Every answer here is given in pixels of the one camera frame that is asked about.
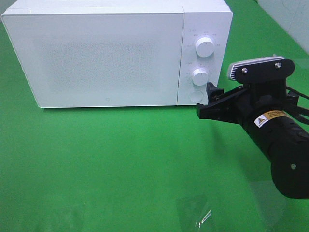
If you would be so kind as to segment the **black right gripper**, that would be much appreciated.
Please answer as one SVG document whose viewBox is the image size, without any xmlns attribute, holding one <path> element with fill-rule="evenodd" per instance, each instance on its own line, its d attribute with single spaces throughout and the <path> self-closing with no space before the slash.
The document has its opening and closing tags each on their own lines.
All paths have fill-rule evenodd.
<svg viewBox="0 0 309 232">
<path fill-rule="evenodd" d="M 208 82 L 206 93 L 210 106 L 198 103 L 196 114 L 198 119 L 240 124 L 243 128 L 269 111 L 293 112 L 291 116 L 296 118 L 291 106 L 297 106 L 299 94 L 287 89 L 285 80 L 243 84 L 227 92 Z"/>
</svg>

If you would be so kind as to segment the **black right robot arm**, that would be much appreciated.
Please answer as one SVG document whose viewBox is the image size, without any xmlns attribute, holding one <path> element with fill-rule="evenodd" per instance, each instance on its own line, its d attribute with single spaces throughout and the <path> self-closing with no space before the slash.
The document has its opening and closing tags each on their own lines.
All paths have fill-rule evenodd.
<svg viewBox="0 0 309 232">
<path fill-rule="evenodd" d="M 244 84 L 225 92 L 206 85 L 207 105 L 197 104 L 199 119 L 239 124 L 270 162 L 277 190 L 293 199 L 309 197 L 309 134 L 291 112 L 296 95 L 285 81 Z"/>
</svg>

